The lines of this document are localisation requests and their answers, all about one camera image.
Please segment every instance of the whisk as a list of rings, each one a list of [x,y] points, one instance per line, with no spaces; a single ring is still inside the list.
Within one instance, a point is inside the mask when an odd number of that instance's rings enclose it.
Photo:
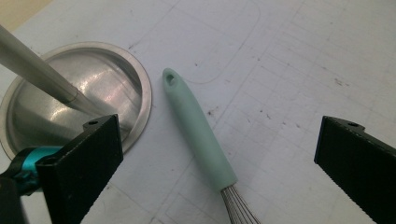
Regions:
[[[213,189],[220,192],[231,223],[260,224],[234,184],[236,175],[213,134],[204,112],[183,79],[170,68],[163,70],[163,88],[179,127]]]

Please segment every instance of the black speck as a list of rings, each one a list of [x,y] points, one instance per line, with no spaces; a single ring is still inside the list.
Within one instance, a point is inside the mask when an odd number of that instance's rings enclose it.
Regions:
[[[343,82],[341,80],[339,80],[338,78],[334,79],[335,84],[337,84],[338,86],[343,86]]]
[[[219,106],[216,106],[214,109],[208,110],[207,115],[214,116],[215,112],[219,110]]]

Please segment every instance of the teal gripper part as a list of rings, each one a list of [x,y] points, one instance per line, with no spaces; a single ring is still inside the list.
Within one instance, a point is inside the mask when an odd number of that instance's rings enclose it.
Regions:
[[[23,171],[31,171],[35,175],[37,170],[35,168],[35,163],[41,160],[43,157],[54,154],[59,151],[62,147],[37,147],[33,150],[24,160],[22,165]]]
[[[166,68],[163,70],[163,88],[179,127],[214,190],[221,191],[236,183],[233,168],[187,84],[177,72]]]

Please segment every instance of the white table surface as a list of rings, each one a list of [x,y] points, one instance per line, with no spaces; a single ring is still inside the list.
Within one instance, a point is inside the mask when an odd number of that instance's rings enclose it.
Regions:
[[[323,115],[396,146],[392,0],[55,0],[13,34],[37,54],[81,41],[146,68],[146,130],[83,223],[229,223],[165,101],[162,70],[187,81],[262,223],[373,223],[314,164]],[[0,67],[0,97],[15,77]],[[0,151],[5,170],[9,160]],[[31,223],[50,223],[42,194]]]

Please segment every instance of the utensil handle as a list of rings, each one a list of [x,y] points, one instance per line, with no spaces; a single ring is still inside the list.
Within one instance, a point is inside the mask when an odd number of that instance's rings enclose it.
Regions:
[[[63,104],[78,96],[78,89],[0,25],[0,63]]]
[[[221,191],[237,181],[205,114],[183,79],[172,69],[163,70],[163,87],[174,110],[181,131],[190,143],[200,167]]]

